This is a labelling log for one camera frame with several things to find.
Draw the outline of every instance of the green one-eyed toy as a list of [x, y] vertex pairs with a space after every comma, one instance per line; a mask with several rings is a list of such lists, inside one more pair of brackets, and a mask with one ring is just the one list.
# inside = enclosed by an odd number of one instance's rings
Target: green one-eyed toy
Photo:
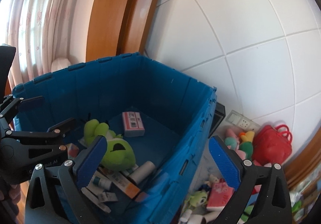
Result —
[[90, 145], [98, 135], [107, 139], [107, 151], [101, 161], [105, 168], [112, 171], [124, 171], [135, 165], [134, 151], [120, 134], [116, 135], [109, 129], [108, 124], [99, 123], [96, 119], [86, 122], [84, 126], [86, 145]]

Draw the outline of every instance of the electrical outlet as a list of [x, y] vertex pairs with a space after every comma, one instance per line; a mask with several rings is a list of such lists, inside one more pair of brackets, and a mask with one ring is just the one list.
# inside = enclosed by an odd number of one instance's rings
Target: electrical outlet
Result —
[[253, 131], [255, 133], [257, 133], [261, 127], [257, 123], [251, 121], [249, 118], [246, 118], [234, 110], [232, 110], [226, 117], [226, 121], [237, 127], [240, 127], [244, 131]]
[[237, 124], [238, 127], [240, 127], [243, 130], [246, 130], [250, 126], [250, 121], [247, 120], [246, 117], [243, 117], [239, 123]]

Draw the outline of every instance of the pink sheer curtain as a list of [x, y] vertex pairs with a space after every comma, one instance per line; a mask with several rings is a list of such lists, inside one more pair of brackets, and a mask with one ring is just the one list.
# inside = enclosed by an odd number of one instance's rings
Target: pink sheer curtain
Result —
[[51, 72], [57, 58], [69, 58], [76, 0], [2, 0], [0, 41], [17, 48], [11, 88]]

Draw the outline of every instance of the blue plastic bin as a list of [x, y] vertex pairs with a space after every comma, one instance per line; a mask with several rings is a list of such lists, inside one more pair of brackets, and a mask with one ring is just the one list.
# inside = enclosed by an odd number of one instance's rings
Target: blue plastic bin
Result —
[[137, 164], [152, 161], [157, 173], [139, 185], [148, 197], [130, 200], [116, 187], [118, 202], [100, 215], [103, 223], [170, 223], [182, 203], [209, 134], [216, 104], [216, 89], [138, 53], [102, 58], [35, 78], [13, 90], [15, 97], [42, 95], [45, 104], [21, 112], [17, 130], [46, 131], [74, 117], [77, 128], [65, 142], [83, 137], [82, 120], [88, 114], [123, 133], [121, 113], [139, 111], [143, 137], [125, 138]]

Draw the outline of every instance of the red bag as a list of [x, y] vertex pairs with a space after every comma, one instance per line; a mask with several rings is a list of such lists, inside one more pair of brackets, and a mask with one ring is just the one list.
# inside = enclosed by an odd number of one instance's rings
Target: red bag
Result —
[[261, 165], [267, 163], [282, 164], [292, 153], [292, 133], [287, 125], [282, 124], [276, 128], [266, 125], [253, 139], [252, 159]]

